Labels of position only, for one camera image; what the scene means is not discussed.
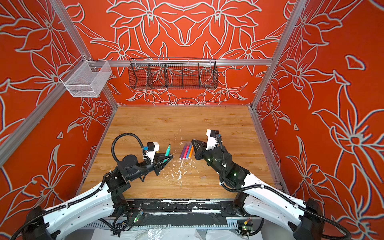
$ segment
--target green marker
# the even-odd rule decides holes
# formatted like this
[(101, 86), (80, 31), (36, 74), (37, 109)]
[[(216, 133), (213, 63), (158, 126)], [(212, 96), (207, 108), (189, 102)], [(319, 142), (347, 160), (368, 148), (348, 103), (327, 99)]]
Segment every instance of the green marker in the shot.
[(167, 151), (166, 151), (166, 156), (169, 155), (169, 152), (170, 152), (170, 144), (168, 145), (168, 148), (167, 148)]

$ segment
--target marker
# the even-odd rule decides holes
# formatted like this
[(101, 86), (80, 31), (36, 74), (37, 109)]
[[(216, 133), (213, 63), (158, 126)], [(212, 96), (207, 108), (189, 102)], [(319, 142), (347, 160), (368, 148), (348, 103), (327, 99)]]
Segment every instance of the marker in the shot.
[(192, 152), (192, 145), (189, 145), (188, 153), (187, 153), (187, 156), (185, 157), (185, 159), (190, 158), (190, 157), (189, 157), (189, 154), (190, 154), (191, 152)]
[(183, 151), (181, 152), (180, 160), (183, 158), (183, 156), (184, 156), (184, 152), (185, 152), (185, 149), (186, 149), (186, 148), (187, 148), (187, 145), (184, 146)]
[(189, 153), (188, 158), (191, 158), (191, 157), (192, 157), (192, 153), (193, 153), (193, 146), (191, 147), (191, 152)]
[(167, 148), (167, 151), (166, 151), (166, 156), (169, 156), (169, 152), (170, 152), (170, 144), (168, 145), (168, 148)]
[(188, 153), (188, 148), (189, 148), (189, 146), (188, 145), (186, 145), (186, 149), (185, 149), (185, 152), (184, 152), (184, 155), (183, 155), (183, 160), (187, 157), (187, 153)]

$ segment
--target plastic sheet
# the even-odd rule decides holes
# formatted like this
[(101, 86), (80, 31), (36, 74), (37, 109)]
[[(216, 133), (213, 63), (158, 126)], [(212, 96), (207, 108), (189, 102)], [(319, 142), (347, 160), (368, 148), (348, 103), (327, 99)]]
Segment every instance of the plastic sheet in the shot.
[[(167, 228), (159, 226), (147, 230), (136, 230), (122, 232), (120, 238), (113, 235), (112, 231), (96, 228), (91, 240), (168, 240), (168, 239), (187, 239), (203, 240), (204, 238), (197, 233), (194, 228)], [(208, 230), (205, 240), (242, 240), (241, 237), (229, 230)], [(263, 240), (261, 232), (249, 237), (250, 240)]]

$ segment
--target pink marker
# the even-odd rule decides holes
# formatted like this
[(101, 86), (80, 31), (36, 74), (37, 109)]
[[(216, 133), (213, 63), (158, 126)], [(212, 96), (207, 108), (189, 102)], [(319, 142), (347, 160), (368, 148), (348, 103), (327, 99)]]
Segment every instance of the pink marker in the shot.
[(185, 149), (185, 152), (184, 152), (184, 155), (183, 155), (183, 160), (187, 158), (187, 153), (188, 153), (188, 150), (191, 146), (187, 146), (187, 148)]

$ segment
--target wire basket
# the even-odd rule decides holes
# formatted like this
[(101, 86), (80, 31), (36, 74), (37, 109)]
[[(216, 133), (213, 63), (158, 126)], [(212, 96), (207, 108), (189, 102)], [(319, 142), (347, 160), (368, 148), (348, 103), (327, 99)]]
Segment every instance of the wire basket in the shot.
[(96, 98), (111, 74), (108, 61), (105, 61), (98, 72), (92, 71), (87, 61), (81, 61), (79, 67), (63, 84), (73, 97)]
[(130, 59), (129, 86), (133, 89), (215, 89), (218, 85), (216, 60)]

